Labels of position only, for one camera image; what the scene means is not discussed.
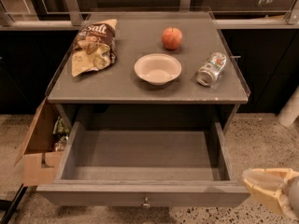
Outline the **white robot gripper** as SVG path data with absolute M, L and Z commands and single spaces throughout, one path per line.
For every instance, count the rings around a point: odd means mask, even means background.
M 273 213 L 299 219 L 299 172 L 291 168 L 248 169 L 242 174 L 249 194 Z

